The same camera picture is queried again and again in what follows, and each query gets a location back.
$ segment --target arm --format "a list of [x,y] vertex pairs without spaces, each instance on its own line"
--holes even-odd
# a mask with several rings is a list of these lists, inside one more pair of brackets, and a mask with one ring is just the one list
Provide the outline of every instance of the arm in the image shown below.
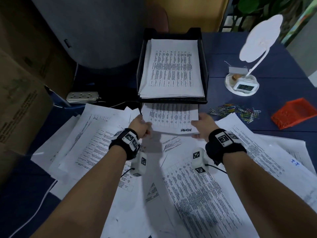
[[[145,137],[151,123],[136,117],[129,128]],[[48,219],[31,236],[99,238],[126,162],[126,153],[114,145],[69,191]]]
[[[219,127],[207,114],[192,121],[208,142]],[[224,166],[260,237],[314,237],[317,214],[295,193],[256,164],[245,152],[224,154]]]

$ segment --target red container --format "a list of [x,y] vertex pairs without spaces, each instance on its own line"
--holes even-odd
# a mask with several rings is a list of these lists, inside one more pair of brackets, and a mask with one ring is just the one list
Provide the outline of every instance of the red container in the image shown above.
[[279,129],[292,127],[309,118],[317,116],[317,110],[304,98],[286,102],[272,115],[272,121]]

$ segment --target power strip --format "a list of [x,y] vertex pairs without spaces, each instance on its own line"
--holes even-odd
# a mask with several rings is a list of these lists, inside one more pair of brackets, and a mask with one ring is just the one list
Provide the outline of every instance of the power strip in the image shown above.
[[98,98],[98,92],[70,92],[66,97],[66,101],[69,103],[93,103]]

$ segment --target black cable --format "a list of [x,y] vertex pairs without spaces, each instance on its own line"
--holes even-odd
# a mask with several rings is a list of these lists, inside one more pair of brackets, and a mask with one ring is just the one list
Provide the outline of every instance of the black cable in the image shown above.
[[216,166],[213,166],[213,165],[210,165],[210,164],[205,164],[205,166],[211,166],[211,167],[216,168],[217,170],[220,170],[220,171],[222,171],[222,172],[224,172],[224,173],[227,173],[227,172],[223,171],[222,169],[217,168]]
[[122,178],[126,173],[128,173],[131,169],[128,169],[126,172],[124,172],[123,175],[121,175],[121,178]]

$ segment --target desk lamp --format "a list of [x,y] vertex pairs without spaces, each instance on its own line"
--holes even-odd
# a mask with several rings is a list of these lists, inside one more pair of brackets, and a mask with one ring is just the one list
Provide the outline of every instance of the desk lamp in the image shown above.
[[251,96],[259,89],[260,85],[256,81],[256,77],[251,75],[251,72],[267,56],[270,47],[280,35],[282,21],[282,15],[275,15],[268,20],[260,22],[252,29],[240,51],[239,58],[241,61],[253,62],[263,55],[263,53],[264,55],[246,75],[245,73],[229,73],[226,76],[225,86],[230,92],[239,96]]

